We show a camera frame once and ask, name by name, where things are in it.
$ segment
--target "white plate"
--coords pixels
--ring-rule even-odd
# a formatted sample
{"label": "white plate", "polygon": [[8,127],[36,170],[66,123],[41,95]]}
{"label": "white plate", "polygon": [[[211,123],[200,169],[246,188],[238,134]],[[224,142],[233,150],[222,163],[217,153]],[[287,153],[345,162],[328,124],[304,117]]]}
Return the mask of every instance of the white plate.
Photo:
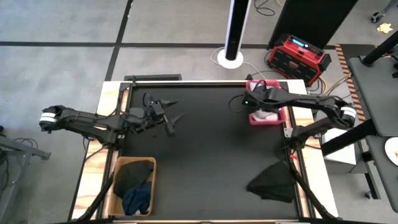
{"label": "white plate", "polygon": [[384,145],[384,149],[391,162],[398,166],[398,158],[396,155],[396,152],[398,153],[398,138],[389,138]]}

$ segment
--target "wooden table frame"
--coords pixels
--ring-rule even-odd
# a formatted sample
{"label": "wooden table frame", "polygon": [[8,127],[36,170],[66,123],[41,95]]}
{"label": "wooden table frame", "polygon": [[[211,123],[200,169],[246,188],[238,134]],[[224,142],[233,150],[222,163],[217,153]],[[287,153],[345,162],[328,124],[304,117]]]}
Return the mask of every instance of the wooden table frame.
{"label": "wooden table frame", "polygon": [[[280,80],[281,82],[287,82],[289,87],[289,92],[298,93],[298,94],[307,94],[305,89],[305,85],[303,80]],[[244,80],[212,80],[212,81],[137,81],[137,84],[156,84],[156,83],[244,83]],[[108,115],[113,112],[116,107],[117,98],[119,96],[119,87],[122,82],[104,82],[103,88],[101,91],[101,97],[98,103],[98,114]],[[125,110],[127,103],[127,91],[123,94],[122,100],[122,111]],[[286,128],[291,128],[295,125],[306,126],[308,124],[313,123],[312,112],[310,109],[306,108],[297,108],[292,107],[291,110],[285,108],[287,114],[289,114],[291,118],[287,119],[285,122]],[[306,142],[307,145],[313,147],[320,147],[319,141],[314,138],[308,139]],[[86,157],[100,149],[102,145],[98,141],[90,142],[88,147],[88,152]],[[325,206],[325,208],[335,217],[338,216],[335,200],[333,198],[333,192],[331,190],[328,173],[326,171],[325,162],[323,160],[323,155],[321,150],[314,149],[311,147],[305,147],[301,151],[298,152],[299,157],[303,159],[303,163],[299,163],[298,160],[295,160],[295,165],[298,171],[302,174],[302,176],[307,179],[307,182],[312,190],[312,192],[316,195],[319,201]],[[103,149],[99,153],[95,154],[90,160],[86,161],[83,164],[80,179],[78,181],[76,187],[75,198],[72,203],[70,215],[68,219],[74,219],[80,217],[86,209],[91,205],[94,198],[100,192],[101,187],[103,185],[104,174],[108,174],[109,172],[105,172],[106,161],[108,161],[108,165],[110,163],[110,170],[114,169],[114,165],[116,159],[118,157],[117,151],[110,151],[108,149]],[[108,217],[108,199],[109,193],[112,191],[110,189],[108,194],[104,200],[104,206],[100,207],[102,209],[102,218]],[[317,217],[321,218],[319,213],[314,210],[314,208],[310,205],[305,196],[303,190],[298,185],[299,197],[300,197],[300,206],[301,213],[303,217]],[[96,214],[93,215],[93,218],[100,218]],[[180,222],[181,220],[170,220],[171,222]],[[201,222],[202,220],[184,220],[184,222]],[[214,222],[224,222],[225,220],[214,220]],[[275,222],[276,220],[250,220],[250,222]],[[243,222],[243,220],[229,220],[229,222]]]}

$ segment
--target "pink container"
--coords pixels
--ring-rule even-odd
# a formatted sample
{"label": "pink container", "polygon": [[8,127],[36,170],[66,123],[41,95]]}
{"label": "pink container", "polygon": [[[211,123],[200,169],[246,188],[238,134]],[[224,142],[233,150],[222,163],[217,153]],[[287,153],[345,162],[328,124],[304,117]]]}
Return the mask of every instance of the pink container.
{"label": "pink container", "polygon": [[[246,82],[246,89],[250,89],[250,83],[258,83],[260,80],[249,80]],[[272,86],[274,88],[280,89],[279,82],[277,80],[266,80],[267,86]],[[278,125],[282,124],[286,120],[285,109],[281,108],[278,113],[278,120],[276,121],[256,121],[252,114],[249,114],[249,122],[251,125]]]}

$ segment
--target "digital display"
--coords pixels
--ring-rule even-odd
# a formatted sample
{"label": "digital display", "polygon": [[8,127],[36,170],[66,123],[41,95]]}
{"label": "digital display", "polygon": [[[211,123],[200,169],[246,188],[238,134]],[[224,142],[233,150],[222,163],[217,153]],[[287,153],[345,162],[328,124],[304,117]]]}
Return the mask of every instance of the digital display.
{"label": "digital display", "polygon": [[293,41],[293,43],[299,45],[300,47],[304,47],[304,44],[303,44],[303,43],[300,43],[299,41],[297,41],[297,40],[295,40],[295,39],[292,39],[292,41]]}

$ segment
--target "gray carpet floor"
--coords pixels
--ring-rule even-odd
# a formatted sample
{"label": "gray carpet floor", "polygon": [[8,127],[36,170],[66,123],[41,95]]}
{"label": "gray carpet floor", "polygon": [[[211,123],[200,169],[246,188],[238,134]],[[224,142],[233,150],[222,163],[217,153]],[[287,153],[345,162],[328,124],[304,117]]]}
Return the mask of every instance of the gray carpet floor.
{"label": "gray carpet floor", "polygon": [[[388,0],[360,0],[330,40],[330,44],[379,44],[390,34],[376,31],[369,17]],[[114,42],[126,0],[0,0],[0,41]],[[274,17],[251,8],[244,43],[266,44],[281,7],[269,1]],[[135,0],[123,42],[223,43],[229,0]],[[383,18],[398,29],[398,9]],[[65,105],[96,110],[113,49],[96,47],[0,47],[0,124],[10,138],[34,138],[52,152],[48,161],[33,158],[10,214],[14,221],[54,223],[67,219],[83,160],[81,136],[67,131],[40,132],[41,110]],[[125,75],[180,73],[184,80],[237,80],[256,71],[244,64],[225,70],[210,61],[214,49],[121,49],[112,80]],[[259,70],[265,50],[242,49],[245,61]],[[334,50],[322,75],[329,86],[343,75]],[[282,78],[264,72],[267,78]],[[349,94],[344,84],[334,92]],[[367,200],[364,175],[331,175],[338,212],[347,220],[396,223],[378,177],[381,200]]]}

